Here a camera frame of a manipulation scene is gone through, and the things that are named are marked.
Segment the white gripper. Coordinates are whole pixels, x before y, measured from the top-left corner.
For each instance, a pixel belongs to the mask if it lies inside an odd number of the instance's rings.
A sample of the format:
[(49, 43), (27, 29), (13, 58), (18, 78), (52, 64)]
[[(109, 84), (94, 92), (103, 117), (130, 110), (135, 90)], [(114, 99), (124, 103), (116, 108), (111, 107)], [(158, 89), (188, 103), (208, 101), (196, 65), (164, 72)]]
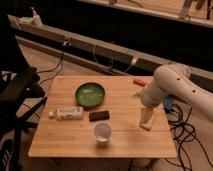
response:
[(168, 92), (163, 90), (155, 80), (146, 85), (139, 93), (142, 104), (147, 108), (141, 109), (141, 119), (139, 125), (141, 128), (150, 130), (154, 124), (154, 109), (159, 106)]

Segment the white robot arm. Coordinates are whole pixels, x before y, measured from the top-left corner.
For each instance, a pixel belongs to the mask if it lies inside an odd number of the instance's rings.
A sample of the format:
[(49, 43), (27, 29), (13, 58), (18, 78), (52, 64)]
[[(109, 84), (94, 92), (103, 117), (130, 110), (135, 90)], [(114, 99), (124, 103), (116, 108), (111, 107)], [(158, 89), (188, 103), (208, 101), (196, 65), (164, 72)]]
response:
[(170, 94), (191, 105), (213, 123), (213, 93), (197, 86), (189, 77), (190, 69), (183, 64), (162, 65), (154, 71), (153, 80), (139, 93), (144, 105), (139, 122), (141, 128), (152, 128), (154, 109)]

